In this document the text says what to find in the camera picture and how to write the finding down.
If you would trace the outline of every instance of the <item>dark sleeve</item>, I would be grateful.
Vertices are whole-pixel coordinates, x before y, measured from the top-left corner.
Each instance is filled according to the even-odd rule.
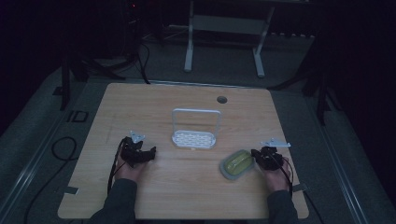
[[[134,223],[134,200],[137,185],[129,179],[118,179],[108,194],[104,207],[93,214],[88,224]]]
[[[297,211],[286,190],[275,191],[267,198],[270,224],[295,224],[300,223]]]

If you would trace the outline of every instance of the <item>gray carpet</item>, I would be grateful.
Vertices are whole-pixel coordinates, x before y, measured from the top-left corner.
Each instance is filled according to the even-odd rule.
[[[149,50],[147,67],[148,79],[153,83],[167,81],[181,83],[202,83],[227,86],[266,88],[278,84],[294,75],[312,39],[283,36],[269,36],[262,52],[266,77],[258,78],[251,49],[222,46],[210,48],[205,43],[194,49],[191,73],[183,72],[186,45],[181,41],[169,41],[165,47],[146,41]],[[141,49],[142,58],[147,52]],[[118,72],[128,77],[127,82],[142,82],[140,73],[132,66]],[[61,98],[52,92],[60,85],[60,70],[51,74],[32,97],[19,117],[0,139],[0,200],[7,197],[17,181],[24,165],[38,148],[44,150],[44,157],[30,187],[17,202],[8,223],[23,223],[26,208],[44,184],[64,165],[64,161],[54,158],[50,145],[56,140],[71,136],[77,141],[77,151],[81,151],[91,128],[95,112],[100,104],[106,85],[111,80],[92,73],[88,83],[72,81],[74,99],[64,111],[59,111]],[[289,142],[291,156],[299,174],[325,223],[355,223],[350,213],[339,180],[334,172],[329,154],[331,140],[333,149],[346,170],[348,179],[361,202],[367,216],[367,223],[395,223],[396,212],[382,190],[367,161],[361,144],[350,127],[345,114],[334,108],[325,113],[326,127],[318,125],[313,116],[315,98],[304,98],[300,89],[304,83],[296,83],[283,91],[272,91],[276,111],[283,131]],[[67,122],[71,110],[89,112],[86,122]],[[55,129],[53,123],[61,120]],[[53,128],[54,132],[46,135]],[[57,152],[66,158],[72,152],[73,144],[64,140],[57,145]],[[64,169],[44,188],[33,204],[28,223],[80,223],[81,220],[62,220],[57,209],[63,197],[64,188],[73,173],[75,161],[70,161]],[[319,223],[318,216],[308,203],[310,215],[302,223]],[[179,223],[177,220],[154,220],[154,223]],[[208,220],[206,223],[228,223],[227,220]],[[267,223],[267,220],[249,220],[248,223]]]

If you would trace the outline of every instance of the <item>person's hand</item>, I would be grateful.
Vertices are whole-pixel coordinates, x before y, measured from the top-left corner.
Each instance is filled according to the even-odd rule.
[[[277,190],[289,190],[290,171],[288,163],[286,161],[283,162],[282,168],[286,172],[288,177],[286,177],[280,169],[277,169],[275,171],[262,169],[262,174],[264,176],[265,183],[270,194]]]
[[[121,151],[119,156],[117,157],[117,166],[116,173],[114,177],[117,179],[130,179],[137,183],[139,176],[143,173],[144,168],[147,165],[147,162],[136,164],[134,167],[131,167],[125,160],[121,157]]]

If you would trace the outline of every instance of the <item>light wood surface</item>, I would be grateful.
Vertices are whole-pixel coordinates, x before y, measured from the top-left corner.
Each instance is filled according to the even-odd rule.
[[[217,102],[218,96],[228,99]],[[221,124],[212,149],[176,147],[172,142],[174,108],[217,109]],[[187,127],[207,127],[207,119],[189,115]],[[268,217],[267,190],[260,171],[250,170],[228,180],[219,170],[221,160],[239,149],[260,149],[272,137],[286,141],[267,90],[120,84],[108,85],[58,215],[89,218],[103,207],[106,185],[120,140],[129,131],[144,134],[143,150],[157,147],[155,161],[144,171],[137,191],[135,213],[142,219],[245,219]],[[288,148],[279,152],[292,158]],[[298,184],[294,173],[294,185]],[[301,192],[293,194],[299,218],[308,216]]]

